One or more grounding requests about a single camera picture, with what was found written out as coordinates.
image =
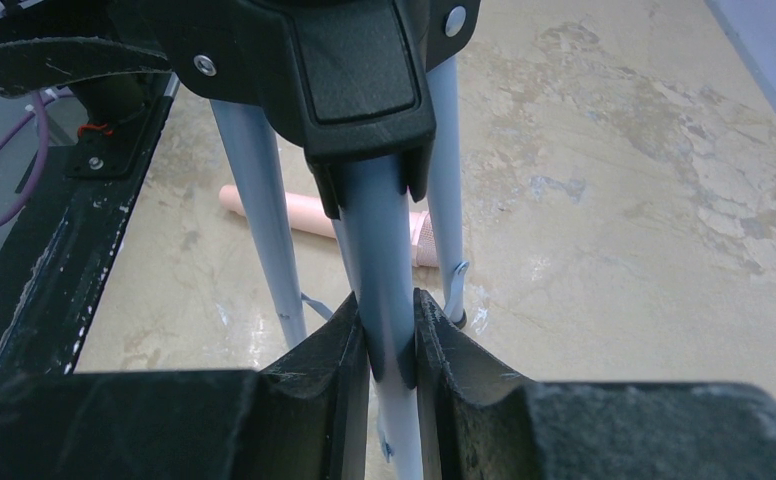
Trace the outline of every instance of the tripod leg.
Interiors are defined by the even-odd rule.
[[[344,262],[344,271],[347,272],[350,289],[354,292],[358,291],[359,281],[356,280],[356,272],[350,270],[350,246],[347,243],[347,232],[341,226],[340,220],[332,220],[332,229],[335,230],[335,239],[338,241],[338,249],[341,250],[341,260]]]
[[[276,135],[260,107],[212,100],[211,108],[285,341],[294,348],[306,338],[306,324]]]
[[[340,170],[340,230],[397,478],[420,479],[422,460],[414,360],[409,206],[400,159],[382,157]]]
[[[456,57],[435,67],[427,74],[427,80],[438,130],[429,166],[426,196],[444,286],[444,313],[461,328],[467,321],[463,290],[468,264],[462,258],[462,180]]]

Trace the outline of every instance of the screw head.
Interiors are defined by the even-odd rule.
[[[206,77],[217,75],[217,67],[214,65],[214,62],[205,55],[197,55],[194,57],[194,66]]]
[[[466,19],[467,10],[465,10],[465,7],[459,5],[450,10],[450,13],[447,14],[447,21],[444,22],[444,34],[448,37],[458,35],[462,31],[462,27],[465,26]]]
[[[103,165],[105,165],[105,162],[99,157],[91,157],[88,159],[88,166],[91,167],[91,170],[99,170]]]

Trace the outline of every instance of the pink plastic tube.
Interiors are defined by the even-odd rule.
[[[220,204],[227,210],[244,215],[244,206],[234,185],[224,185],[218,195]],[[285,193],[288,204],[288,222],[291,228],[303,232],[314,233],[324,237],[335,238],[332,221],[323,213],[323,205],[319,198]],[[435,237],[432,235],[432,223],[429,212],[409,213],[409,241],[412,246],[412,265],[415,267],[437,267],[435,254]]]

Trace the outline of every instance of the textured black plastic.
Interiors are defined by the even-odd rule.
[[[427,479],[776,479],[776,403],[738,384],[538,383],[415,293]]]
[[[0,479],[361,479],[368,386],[352,298],[261,372],[19,377]]]
[[[297,17],[295,27],[319,124],[365,121],[414,106],[416,79],[391,8],[355,2]]]

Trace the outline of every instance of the stained floor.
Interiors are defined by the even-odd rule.
[[[776,398],[776,115],[707,7],[485,0],[459,67],[465,331],[540,380]],[[286,188],[316,194],[280,147]],[[231,181],[208,102],[183,88],[77,371],[284,352],[249,227],[217,202]],[[339,304],[334,242],[294,243],[303,290]],[[440,298],[436,271],[415,282]],[[373,443],[368,478],[390,478]]]

